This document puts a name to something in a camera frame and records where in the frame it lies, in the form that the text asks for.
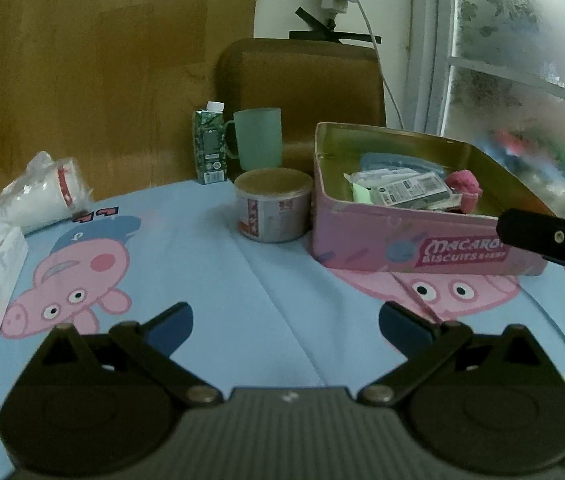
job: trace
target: peppa pig print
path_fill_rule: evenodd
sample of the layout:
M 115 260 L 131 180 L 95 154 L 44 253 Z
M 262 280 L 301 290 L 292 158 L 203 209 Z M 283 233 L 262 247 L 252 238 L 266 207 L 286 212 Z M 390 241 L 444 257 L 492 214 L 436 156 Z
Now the peppa pig print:
M 82 334 L 96 333 L 95 307 L 123 314 L 131 298 L 117 288 L 129 268 L 125 243 L 140 227 L 136 217 L 101 219 L 65 233 L 34 270 L 32 288 L 6 311 L 1 334 L 23 338 L 72 323 Z
M 396 301 L 432 322 L 489 310 L 514 299 L 520 290 L 513 276 L 330 270 L 361 292 L 379 300 Z

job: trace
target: window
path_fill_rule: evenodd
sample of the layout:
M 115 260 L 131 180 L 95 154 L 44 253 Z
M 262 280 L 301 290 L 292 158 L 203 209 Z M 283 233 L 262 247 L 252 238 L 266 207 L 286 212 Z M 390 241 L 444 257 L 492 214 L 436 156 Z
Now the window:
M 565 0 L 415 0 L 414 13 L 407 121 L 480 147 L 565 217 Z

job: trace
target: white bottle cap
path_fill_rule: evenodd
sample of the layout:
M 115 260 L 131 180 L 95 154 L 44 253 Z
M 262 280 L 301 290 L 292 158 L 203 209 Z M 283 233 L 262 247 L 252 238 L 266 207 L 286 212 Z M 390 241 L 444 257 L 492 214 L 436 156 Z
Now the white bottle cap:
M 225 110 L 225 104 L 224 103 L 217 103 L 216 101 L 209 101 L 207 103 L 207 111 L 208 112 L 223 113 L 224 110 Z

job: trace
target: white wall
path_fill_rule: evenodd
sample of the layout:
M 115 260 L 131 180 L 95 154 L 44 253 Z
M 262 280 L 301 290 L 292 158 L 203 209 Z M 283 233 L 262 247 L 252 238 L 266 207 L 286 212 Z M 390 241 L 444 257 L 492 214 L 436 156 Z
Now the white wall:
M 361 0 L 371 27 L 377 36 L 383 37 L 380 45 L 381 63 L 385 77 L 391 86 L 399 107 L 403 108 L 407 63 L 409 61 L 409 27 L 411 0 Z M 255 38 L 288 38 L 290 30 L 309 30 L 296 16 L 298 7 L 326 22 L 326 14 L 320 8 L 321 0 L 258 0 L 256 6 Z M 349 5 L 349 12 L 336 18 L 336 30 L 367 33 L 358 6 Z M 386 96 L 387 125 L 398 127 L 396 113 Z

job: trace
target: cartoon pig snout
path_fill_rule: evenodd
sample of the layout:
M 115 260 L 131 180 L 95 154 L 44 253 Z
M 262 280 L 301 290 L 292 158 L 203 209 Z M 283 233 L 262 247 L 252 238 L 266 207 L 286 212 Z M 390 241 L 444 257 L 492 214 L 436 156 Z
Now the cartoon pig snout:
M 7 337 L 18 337 L 27 328 L 27 311 L 20 303 L 12 304 L 3 319 L 1 332 Z

